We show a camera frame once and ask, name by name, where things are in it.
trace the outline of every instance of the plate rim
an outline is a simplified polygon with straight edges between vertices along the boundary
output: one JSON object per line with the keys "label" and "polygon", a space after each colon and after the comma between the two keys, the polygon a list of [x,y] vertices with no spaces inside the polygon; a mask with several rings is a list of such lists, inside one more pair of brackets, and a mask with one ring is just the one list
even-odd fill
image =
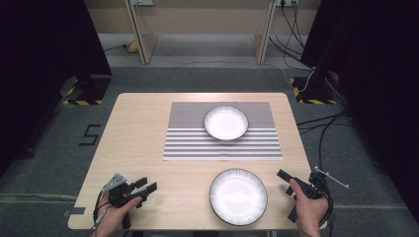
{"label": "plate rim", "polygon": [[[212,111],[214,111],[215,109],[217,109],[217,108],[222,108],[222,107],[226,107],[226,108],[234,108],[234,109],[236,109],[237,111],[239,111],[245,118],[246,118],[246,129],[244,129],[244,131],[243,131],[243,133],[241,133],[239,136],[237,136],[237,137],[235,137],[235,138],[232,138],[232,139],[222,139],[222,138],[219,138],[219,137],[216,137],[216,136],[214,136],[214,135],[212,135],[210,132],[209,132],[209,130],[207,129],[207,126],[206,126],[206,120],[207,120],[207,117],[209,116],[209,114],[212,112]],[[204,116],[204,129],[206,130],[206,132],[211,136],[211,137],[213,137],[213,138],[215,138],[215,139],[218,139],[218,140],[222,140],[222,141],[232,141],[232,140],[236,140],[236,139],[238,139],[238,138],[240,138],[240,137],[242,137],[246,132],[247,132],[247,130],[249,129],[249,118],[246,116],[246,114],[244,114],[240,109],[238,109],[237,107],[233,107],[233,106],[217,106],[217,107],[214,107],[214,108],[212,108],[212,109],[210,109],[207,113],[206,113],[206,115]]]}
{"label": "plate rim", "polygon": [[[255,220],[253,220],[252,222],[250,222],[250,223],[247,223],[247,224],[234,224],[234,223],[230,223],[230,222],[228,222],[228,221],[226,221],[226,220],[224,220],[223,218],[221,218],[219,215],[218,215],[218,213],[215,211],[215,209],[213,208],[213,206],[212,206],[212,201],[211,201],[211,188],[212,188],[212,185],[214,184],[214,182],[215,182],[215,180],[221,175],[221,174],[223,174],[223,173],[225,173],[225,172],[228,172],[228,171],[231,171],[231,170],[238,170],[238,171],[245,171],[245,172],[247,172],[247,173],[249,173],[249,174],[251,174],[251,175],[253,175],[254,177],[256,177],[256,179],[262,184],[262,187],[263,187],[263,190],[264,190],[264,192],[265,192],[265,196],[266,196],[266,203],[265,203],[265,206],[264,206],[264,209],[263,209],[263,211],[262,211],[262,213],[255,219]],[[210,207],[211,207],[211,209],[212,209],[212,211],[215,213],[215,215],[219,218],[219,219],[221,219],[222,221],[224,221],[225,223],[227,223],[227,224],[230,224],[230,225],[234,225],[234,226],[246,226],[246,225],[251,225],[251,224],[253,224],[253,223],[255,223],[257,220],[259,220],[261,217],[262,217],[262,215],[265,213],[265,211],[266,211],[266,209],[267,209],[267,207],[268,207],[268,191],[266,190],[266,187],[265,187],[265,185],[263,184],[263,182],[262,182],[262,180],[257,176],[257,175],[255,175],[254,173],[252,173],[252,172],[250,172],[250,171],[248,171],[248,170],[245,170],[245,169],[241,169],[241,168],[230,168],[230,169],[227,169],[227,170],[224,170],[224,171],[222,171],[221,173],[219,173],[218,175],[216,175],[215,176],[215,178],[212,180],[212,182],[211,182],[211,184],[210,184],[210,186],[209,186],[209,204],[210,204]]]}

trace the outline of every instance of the black and white striped mat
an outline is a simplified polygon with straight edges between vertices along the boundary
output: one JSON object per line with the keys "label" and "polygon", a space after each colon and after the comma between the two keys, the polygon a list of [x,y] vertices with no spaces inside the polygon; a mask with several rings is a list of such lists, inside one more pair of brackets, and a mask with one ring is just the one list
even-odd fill
{"label": "black and white striped mat", "polygon": [[[210,110],[231,106],[247,116],[246,133],[232,141],[210,136],[204,118]],[[172,103],[163,160],[282,160],[268,102]]]}

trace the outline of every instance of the gray carpet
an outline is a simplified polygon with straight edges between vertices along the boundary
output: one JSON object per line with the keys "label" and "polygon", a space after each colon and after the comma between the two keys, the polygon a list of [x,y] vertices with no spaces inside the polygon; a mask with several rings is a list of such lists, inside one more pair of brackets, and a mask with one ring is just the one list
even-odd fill
{"label": "gray carpet", "polygon": [[[83,137],[89,124],[99,124],[100,127],[92,127],[90,131],[102,134],[120,93],[283,92],[289,96],[296,122],[335,115],[344,109],[341,105],[298,103],[279,69],[112,68],[112,71],[113,78],[102,105],[59,105],[34,147],[35,157],[15,160],[0,180],[0,236],[88,236],[91,233],[67,227],[67,211],[81,189],[100,136],[95,145],[79,143],[92,141],[91,137]],[[308,72],[287,70],[287,78],[302,75]],[[71,83],[69,80],[63,86],[63,94]],[[301,127],[325,122],[328,120]],[[419,236],[418,224],[389,177],[374,165],[350,118],[340,118],[335,123],[339,124],[331,125],[323,138],[323,168],[350,189],[328,181],[335,201],[333,236]],[[301,135],[311,167],[318,165],[321,131],[319,127]],[[60,199],[4,197],[6,194],[57,195]],[[326,228],[322,235],[327,236],[328,231]],[[245,236],[245,233],[223,232],[220,236]],[[246,236],[266,236],[266,232],[247,232]],[[277,231],[277,236],[297,236],[297,232]]]}

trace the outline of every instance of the human arm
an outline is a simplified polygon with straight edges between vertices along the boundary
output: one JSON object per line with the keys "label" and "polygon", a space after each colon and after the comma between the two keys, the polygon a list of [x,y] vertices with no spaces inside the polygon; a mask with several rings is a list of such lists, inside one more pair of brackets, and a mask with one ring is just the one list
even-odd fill
{"label": "human arm", "polygon": [[290,179],[290,185],[296,195],[296,226],[299,235],[301,237],[319,237],[318,223],[328,208],[326,197],[310,199],[294,179]]}
{"label": "human arm", "polygon": [[102,213],[104,209],[106,209],[106,213],[99,224],[96,225],[96,230],[92,234],[92,237],[115,236],[115,233],[123,222],[124,216],[140,202],[141,197],[136,197],[120,208],[115,208],[109,203],[109,194],[105,194],[99,201],[101,208],[99,208],[98,213]]}

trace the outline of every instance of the white plate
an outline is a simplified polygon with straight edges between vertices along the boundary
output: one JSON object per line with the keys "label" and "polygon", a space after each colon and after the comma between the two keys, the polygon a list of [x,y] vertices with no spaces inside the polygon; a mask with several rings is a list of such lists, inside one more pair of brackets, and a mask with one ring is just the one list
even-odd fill
{"label": "white plate", "polygon": [[206,131],[220,140],[242,136],[249,126],[246,115],[234,107],[222,106],[210,110],[204,119]]}
{"label": "white plate", "polygon": [[257,176],[246,170],[231,169],[213,180],[209,202],[223,221],[232,225],[248,225],[265,212],[268,195]]}

